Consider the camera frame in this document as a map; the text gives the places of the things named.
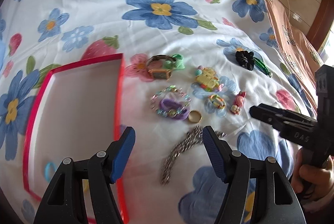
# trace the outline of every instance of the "wristwatch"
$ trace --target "wristwatch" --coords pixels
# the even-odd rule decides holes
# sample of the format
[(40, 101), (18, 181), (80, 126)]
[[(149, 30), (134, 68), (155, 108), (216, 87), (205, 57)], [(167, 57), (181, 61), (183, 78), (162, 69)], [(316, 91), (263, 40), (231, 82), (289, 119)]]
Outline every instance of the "wristwatch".
[(176, 62), (176, 59), (168, 55), (155, 55), (155, 56), (152, 56), (150, 59), (148, 59), (148, 61), (146, 62), (146, 65), (145, 65), (146, 70), (153, 79), (168, 80), (172, 75), (173, 69), (149, 69), (150, 63), (152, 63), (153, 61), (158, 61), (158, 60), (168, 60), (168, 61), (171, 61), (172, 64), (174, 64)]

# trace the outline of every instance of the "silver chain bracelet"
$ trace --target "silver chain bracelet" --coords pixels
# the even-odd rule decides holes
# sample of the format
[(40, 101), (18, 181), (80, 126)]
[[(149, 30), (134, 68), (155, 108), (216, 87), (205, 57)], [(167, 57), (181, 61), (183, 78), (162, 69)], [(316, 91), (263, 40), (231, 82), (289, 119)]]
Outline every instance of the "silver chain bracelet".
[[(203, 127), (196, 125), (195, 128), (191, 129), (187, 132), (187, 138), (176, 144), (168, 157), (165, 160), (165, 163), (161, 170), (161, 184), (167, 185), (170, 181), (170, 175), (172, 173), (173, 166), (175, 164), (178, 156), (191, 149), (196, 144), (202, 144), (202, 130)], [(218, 138), (225, 137), (226, 134), (223, 132), (216, 131), (216, 135)]]

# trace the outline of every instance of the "silver screw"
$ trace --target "silver screw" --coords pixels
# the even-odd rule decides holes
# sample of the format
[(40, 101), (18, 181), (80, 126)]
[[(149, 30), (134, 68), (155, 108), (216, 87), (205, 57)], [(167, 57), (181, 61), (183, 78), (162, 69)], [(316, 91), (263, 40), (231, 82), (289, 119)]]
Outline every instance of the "silver screw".
[(106, 155), (106, 152), (103, 151), (103, 150), (99, 151), (99, 152), (96, 154), (96, 156), (99, 157), (99, 158), (102, 158), (102, 157), (104, 157), (105, 155)]
[(232, 155), (233, 155), (234, 157), (240, 157), (240, 156), (241, 156), (241, 152), (238, 151), (238, 150), (233, 150), (233, 151), (232, 151)]
[(63, 164), (69, 164), (69, 163), (71, 163), (71, 158), (65, 158), (63, 160)]
[(276, 159), (274, 157), (269, 156), (268, 157), (268, 162), (274, 164), (274, 163), (276, 163)]

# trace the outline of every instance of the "floral bed sheet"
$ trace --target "floral bed sheet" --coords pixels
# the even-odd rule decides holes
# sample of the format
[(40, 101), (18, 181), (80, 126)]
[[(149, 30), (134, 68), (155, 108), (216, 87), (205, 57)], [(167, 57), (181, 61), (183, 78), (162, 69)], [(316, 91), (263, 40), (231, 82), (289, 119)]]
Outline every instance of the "floral bed sheet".
[[(137, 134), (123, 175), (130, 223), (213, 223), (226, 190), (203, 145), (182, 154), (170, 183), (160, 184), (164, 159), (193, 127), (150, 109), (150, 97), (171, 84), (192, 97), (201, 125), (225, 132), (232, 148), (257, 159), (273, 156), (288, 177), (292, 173), (297, 146), (248, 113), (265, 103), (311, 115), (300, 83), (286, 70), (265, 0), (5, 0), (0, 39), (7, 46), (0, 72), (0, 186), (24, 223), (33, 223), (39, 205), (22, 181), (26, 123), (38, 89), (50, 69), (101, 55), (122, 52), (126, 59), (121, 122)], [(273, 77), (240, 67), (239, 50), (253, 51)], [(149, 57), (176, 53), (185, 69), (153, 81), (145, 70)], [(212, 93), (195, 82), (199, 65), (216, 71), (226, 108), (215, 108)], [(234, 115), (229, 109), (240, 90), (247, 95)], [(251, 182), (245, 223), (253, 191)]]

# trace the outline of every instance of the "blue ring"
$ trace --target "blue ring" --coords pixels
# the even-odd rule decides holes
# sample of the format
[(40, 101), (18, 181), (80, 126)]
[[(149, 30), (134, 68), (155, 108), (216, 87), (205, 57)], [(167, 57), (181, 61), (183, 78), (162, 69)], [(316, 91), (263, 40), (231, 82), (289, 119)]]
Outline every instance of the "blue ring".
[(57, 167), (54, 163), (49, 162), (49, 163), (46, 164), (45, 169), (44, 169), (44, 178), (46, 179), (47, 182), (50, 182), (51, 179), (52, 179), (52, 177), (51, 178), (49, 177), (49, 169), (51, 167), (53, 168), (54, 172), (56, 172), (56, 170), (57, 170)]

